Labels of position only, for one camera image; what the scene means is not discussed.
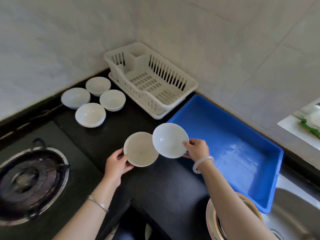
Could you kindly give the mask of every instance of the blue plastic basin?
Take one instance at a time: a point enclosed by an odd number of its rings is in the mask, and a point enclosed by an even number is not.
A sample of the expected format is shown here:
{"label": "blue plastic basin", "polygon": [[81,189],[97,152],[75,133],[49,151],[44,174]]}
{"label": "blue plastic basin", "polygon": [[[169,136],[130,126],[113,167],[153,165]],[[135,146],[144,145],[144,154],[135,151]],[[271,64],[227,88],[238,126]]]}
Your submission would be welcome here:
{"label": "blue plastic basin", "polygon": [[283,150],[238,118],[195,94],[168,122],[189,138],[205,140],[215,165],[231,187],[269,213]]}

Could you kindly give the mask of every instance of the silver bracelet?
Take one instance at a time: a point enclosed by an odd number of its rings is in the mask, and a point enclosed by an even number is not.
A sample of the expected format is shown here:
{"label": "silver bracelet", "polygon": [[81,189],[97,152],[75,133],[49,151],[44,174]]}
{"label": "silver bracelet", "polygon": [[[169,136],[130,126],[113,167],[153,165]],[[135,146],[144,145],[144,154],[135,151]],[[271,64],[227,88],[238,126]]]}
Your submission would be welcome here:
{"label": "silver bracelet", "polygon": [[88,196],[88,199],[91,200],[92,202],[96,203],[98,206],[100,206],[102,209],[104,209],[106,212],[108,212],[109,210],[100,202],[97,201],[96,198],[93,198],[92,196]]}
{"label": "silver bracelet", "polygon": [[201,173],[198,169],[197,169],[197,167],[200,165],[200,163],[202,163],[202,162],[204,162],[204,161],[206,161],[206,160],[213,160],[214,161],[214,158],[213,158],[213,156],[205,156],[205,157],[203,157],[203,158],[200,158],[198,161],[196,161],[195,163],[194,163],[194,165],[193,165],[193,171],[195,172],[195,173]]}

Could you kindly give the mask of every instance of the sink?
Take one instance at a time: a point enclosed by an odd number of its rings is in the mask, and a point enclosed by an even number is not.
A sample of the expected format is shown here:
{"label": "sink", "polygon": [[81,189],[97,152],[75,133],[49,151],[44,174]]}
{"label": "sink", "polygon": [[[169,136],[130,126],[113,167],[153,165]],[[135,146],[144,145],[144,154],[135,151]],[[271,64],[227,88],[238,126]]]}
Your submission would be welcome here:
{"label": "sink", "polygon": [[320,239],[320,202],[304,189],[279,176],[266,226],[280,240]]}

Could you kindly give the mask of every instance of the white plastic dish rack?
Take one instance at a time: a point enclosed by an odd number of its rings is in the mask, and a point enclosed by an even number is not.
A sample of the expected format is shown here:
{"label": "white plastic dish rack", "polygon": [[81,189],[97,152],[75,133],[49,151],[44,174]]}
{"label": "white plastic dish rack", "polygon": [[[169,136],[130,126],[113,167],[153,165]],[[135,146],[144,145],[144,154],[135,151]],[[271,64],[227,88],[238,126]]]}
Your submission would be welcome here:
{"label": "white plastic dish rack", "polygon": [[163,118],[198,87],[195,79],[142,43],[106,52],[104,59],[110,79],[155,119]]}

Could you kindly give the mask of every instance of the right hand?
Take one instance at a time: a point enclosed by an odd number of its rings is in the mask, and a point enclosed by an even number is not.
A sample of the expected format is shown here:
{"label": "right hand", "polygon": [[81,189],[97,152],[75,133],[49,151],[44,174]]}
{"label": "right hand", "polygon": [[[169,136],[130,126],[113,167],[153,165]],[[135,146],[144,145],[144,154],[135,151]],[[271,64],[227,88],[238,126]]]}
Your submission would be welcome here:
{"label": "right hand", "polygon": [[209,147],[204,140],[189,139],[189,142],[184,141],[183,145],[188,150],[189,154],[184,154],[183,157],[191,158],[194,162],[203,157],[209,157]]}

